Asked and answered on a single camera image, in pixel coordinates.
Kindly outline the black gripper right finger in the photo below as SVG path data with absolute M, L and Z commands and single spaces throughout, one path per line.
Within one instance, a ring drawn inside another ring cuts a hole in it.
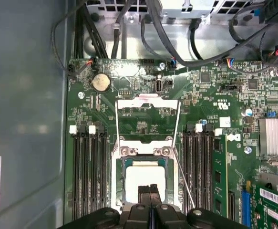
M 177 207 L 163 204 L 156 184 L 151 184 L 151 203 L 158 229 L 245 229 L 246 226 L 203 208 L 183 214 Z

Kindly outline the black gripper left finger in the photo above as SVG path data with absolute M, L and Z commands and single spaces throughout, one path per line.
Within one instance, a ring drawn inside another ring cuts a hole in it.
M 138 187 L 138 203 L 119 213 L 101 208 L 61 226 L 61 229 L 148 229 L 150 227 L 150 186 Z

